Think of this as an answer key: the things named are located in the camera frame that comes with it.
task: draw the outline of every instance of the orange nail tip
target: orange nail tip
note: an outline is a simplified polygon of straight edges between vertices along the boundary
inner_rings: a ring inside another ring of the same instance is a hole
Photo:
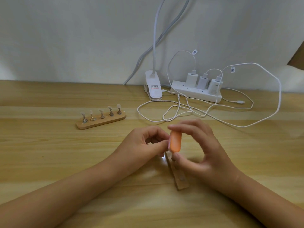
[[[177,153],[181,148],[181,132],[171,131],[168,149],[172,153]]]

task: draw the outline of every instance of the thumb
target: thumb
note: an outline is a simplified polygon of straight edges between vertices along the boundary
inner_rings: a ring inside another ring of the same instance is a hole
[[[152,155],[155,156],[157,154],[168,151],[168,144],[169,144],[169,140],[163,140],[161,142],[150,144],[148,145],[148,147]]]
[[[179,167],[190,174],[199,177],[202,172],[202,167],[200,164],[192,162],[182,156],[180,153],[172,153],[172,158],[177,162]]]

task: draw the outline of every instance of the wooden base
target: wooden base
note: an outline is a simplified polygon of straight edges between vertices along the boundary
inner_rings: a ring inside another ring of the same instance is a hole
[[[177,190],[180,191],[182,189],[188,188],[189,187],[188,180],[186,179],[184,172],[176,168],[176,164],[172,160],[172,153],[167,151],[165,152],[165,156],[168,162],[168,166],[173,174],[175,186]]]
[[[111,123],[111,122],[117,122],[117,121],[120,121],[120,120],[123,120],[126,118],[127,114],[125,111],[121,111],[121,114],[118,114],[117,112],[113,112],[114,115],[113,116],[110,116],[109,112],[105,113],[105,118],[101,119],[100,118],[100,115],[93,115],[94,118],[96,118],[95,121],[90,121],[90,118],[88,118],[88,121],[83,123],[82,122],[82,118],[76,123],[77,127],[79,129],[88,129],[88,128],[92,128],[92,127],[95,127],[95,126],[101,126],[101,125],[104,125],[104,124],[108,124],[108,123]]]

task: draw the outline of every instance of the white power strip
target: white power strip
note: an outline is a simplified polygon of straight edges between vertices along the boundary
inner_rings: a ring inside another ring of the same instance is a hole
[[[218,92],[218,95],[212,95],[208,93],[208,90],[200,90],[196,88],[197,85],[195,85],[194,88],[190,88],[186,86],[185,82],[182,81],[173,81],[171,85],[170,91],[173,94],[178,94],[180,92],[181,94],[186,95],[189,98],[196,98],[204,101],[210,101],[210,102],[216,102],[219,103],[222,100],[221,92]]]

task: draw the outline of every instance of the left hand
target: left hand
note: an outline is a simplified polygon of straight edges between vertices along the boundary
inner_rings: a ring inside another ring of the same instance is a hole
[[[168,151],[169,134],[159,126],[132,130],[117,149],[108,157],[126,177],[156,155]]]

